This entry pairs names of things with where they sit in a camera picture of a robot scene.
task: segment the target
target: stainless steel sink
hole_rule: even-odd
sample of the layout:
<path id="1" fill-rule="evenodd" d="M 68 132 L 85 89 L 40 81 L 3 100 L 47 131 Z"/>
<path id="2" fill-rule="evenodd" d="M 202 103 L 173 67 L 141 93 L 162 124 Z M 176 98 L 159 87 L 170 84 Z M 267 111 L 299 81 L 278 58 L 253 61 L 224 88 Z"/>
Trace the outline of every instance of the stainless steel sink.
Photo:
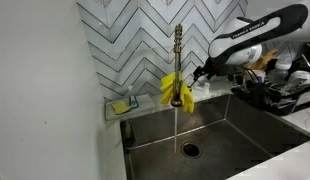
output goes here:
<path id="1" fill-rule="evenodd" d="M 310 134 L 227 95 L 121 122 L 127 178 L 226 179 L 310 140 Z"/>

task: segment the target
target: countertop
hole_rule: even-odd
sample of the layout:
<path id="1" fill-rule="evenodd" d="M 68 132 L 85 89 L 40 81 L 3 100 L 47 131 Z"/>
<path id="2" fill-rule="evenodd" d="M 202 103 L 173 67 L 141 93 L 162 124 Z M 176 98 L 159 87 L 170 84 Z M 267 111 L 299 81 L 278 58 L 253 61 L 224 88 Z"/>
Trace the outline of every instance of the countertop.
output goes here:
<path id="1" fill-rule="evenodd" d="M 194 100 L 201 101 L 230 94 L 230 85 L 226 81 L 211 83 L 210 94 L 193 91 Z M 120 120 L 150 114 L 172 108 L 159 103 L 161 96 L 152 97 L 156 107 L 153 110 L 134 114 L 118 120 L 106 121 L 105 132 L 105 178 L 107 180 L 126 180 L 123 146 L 120 134 Z M 299 128 L 310 132 L 310 108 L 282 117 Z M 231 178 L 231 180 L 310 180 L 310 141 L 293 148 L 279 156 L 254 166 Z"/>

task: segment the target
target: herringbone tile backsplash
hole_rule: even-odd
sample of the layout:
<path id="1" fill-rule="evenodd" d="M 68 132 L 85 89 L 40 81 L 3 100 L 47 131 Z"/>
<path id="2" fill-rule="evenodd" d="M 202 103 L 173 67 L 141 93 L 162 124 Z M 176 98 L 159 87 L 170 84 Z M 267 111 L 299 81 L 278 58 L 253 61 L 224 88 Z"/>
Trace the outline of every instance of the herringbone tile backsplash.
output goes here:
<path id="1" fill-rule="evenodd" d="M 161 92 L 160 79 L 174 70 L 174 27 L 183 25 L 182 75 L 208 57 L 210 42 L 228 23 L 245 16 L 247 0 L 77 0 L 106 100 Z M 263 45 L 294 57 L 298 43 Z M 133 92 L 128 92 L 132 85 Z"/>

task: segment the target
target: sink basin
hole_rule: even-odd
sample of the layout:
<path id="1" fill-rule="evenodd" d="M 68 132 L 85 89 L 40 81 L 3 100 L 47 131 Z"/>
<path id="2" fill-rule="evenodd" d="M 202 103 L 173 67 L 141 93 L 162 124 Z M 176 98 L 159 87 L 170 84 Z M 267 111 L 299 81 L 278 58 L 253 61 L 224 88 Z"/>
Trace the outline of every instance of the sink basin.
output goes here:
<path id="1" fill-rule="evenodd" d="M 226 179 L 310 140 L 310 134 L 232 95 L 121 122 L 127 179 Z"/>

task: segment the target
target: pull-down faucet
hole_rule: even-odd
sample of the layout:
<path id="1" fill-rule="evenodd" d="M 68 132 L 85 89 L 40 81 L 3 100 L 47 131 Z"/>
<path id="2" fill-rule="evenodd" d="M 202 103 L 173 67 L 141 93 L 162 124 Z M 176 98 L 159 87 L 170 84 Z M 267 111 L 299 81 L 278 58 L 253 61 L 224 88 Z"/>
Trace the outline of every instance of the pull-down faucet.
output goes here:
<path id="1" fill-rule="evenodd" d="M 181 79 L 179 77 L 179 71 L 181 69 L 181 40 L 182 40 L 183 27 L 181 24 L 175 26 L 175 79 L 173 82 L 173 98 L 171 99 L 171 105 L 174 107 L 182 106 L 182 100 L 180 98 Z"/>

